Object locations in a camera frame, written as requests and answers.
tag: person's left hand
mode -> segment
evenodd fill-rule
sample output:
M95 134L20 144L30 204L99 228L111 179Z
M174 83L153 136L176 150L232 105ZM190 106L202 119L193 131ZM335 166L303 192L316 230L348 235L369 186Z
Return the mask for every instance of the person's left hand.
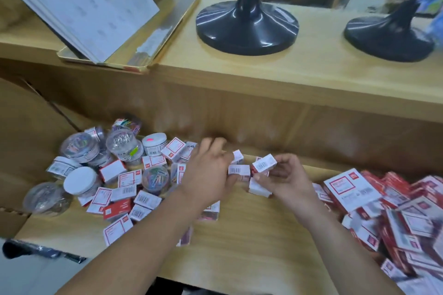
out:
M239 175L228 177L234 154L222 151L225 143L224 138L203 139L192 151L182 183L177 187L202 209L228 195L239 179Z

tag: plastic container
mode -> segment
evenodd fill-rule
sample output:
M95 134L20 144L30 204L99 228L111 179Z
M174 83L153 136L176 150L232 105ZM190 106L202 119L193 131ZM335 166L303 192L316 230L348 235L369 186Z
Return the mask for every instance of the plastic container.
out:
M80 168L81 164L77 161L68 159L64 156L58 156L46 171L59 180L64 180L74 169Z
M142 175L141 184L148 193L158 196L169 184L169 173L165 167L155 167L145 170Z
M138 134L141 128L141 120L132 114L125 114L124 118L117 119L112 125L112 130L129 129L134 132L135 135Z
M142 161L142 157L144 155L143 145L142 145L141 141L139 141L139 140L137 140L137 145L138 145L137 152L134 154L134 156L129 161L125 161L125 164L128 167L140 166L143 162Z
M165 133L154 133L145 136L142 143L147 156L162 155L161 150L168 144Z
M85 130L85 133L88 133L90 136L95 138L98 143L106 141L106 136L101 126L91 127L90 129Z
M100 152L95 158L88 162L88 166L91 168L99 169L112 163L114 158L110 151L106 147L101 147Z
M80 164L85 164L97 156L100 152L100 146L91 135L80 132L63 141L60 152Z
M72 196L56 183L45 182L36 185L26 194L23 208L33 214L58 216L65 212L72 202Z
M106 148L122 161L129 161L139 151L136 136L129 129L109 133L106 138Z
M102 180L95 170L89 167L77 168L63 182L66 192L81 198L94 196L101 185Z

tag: person's right hand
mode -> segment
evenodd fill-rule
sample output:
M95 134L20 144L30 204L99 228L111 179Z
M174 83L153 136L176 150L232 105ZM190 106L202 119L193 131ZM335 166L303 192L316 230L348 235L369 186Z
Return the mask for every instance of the person's right hand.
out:
M308 227L319 213L327 213L327 209L318 199L312 182L296 155L280 154L274 158L278 164L270 171L270 177L258 173L254 175L254 179L279 198L304 227Z

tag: pile of red boxes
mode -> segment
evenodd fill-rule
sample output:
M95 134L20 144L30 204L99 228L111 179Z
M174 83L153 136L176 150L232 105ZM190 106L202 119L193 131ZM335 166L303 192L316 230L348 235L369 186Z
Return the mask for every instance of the pile of red boxes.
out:
M366 249L384 257L381 269L403 291L443 295L442 178L410 184L394 172L351 169L314 188Z

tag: wooden table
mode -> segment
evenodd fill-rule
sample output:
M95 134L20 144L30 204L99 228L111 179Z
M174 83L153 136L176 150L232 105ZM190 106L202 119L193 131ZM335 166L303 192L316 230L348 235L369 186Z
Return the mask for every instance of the wooden table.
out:
M348 169L303 162L313 181ZM16 239L95 257L106 248L107 225L75 201L60 216L31 216ZM191 245L175 248L159 276L228 294L336 294L310 234L277 199L249 194L241 182L219 220L196 222Z

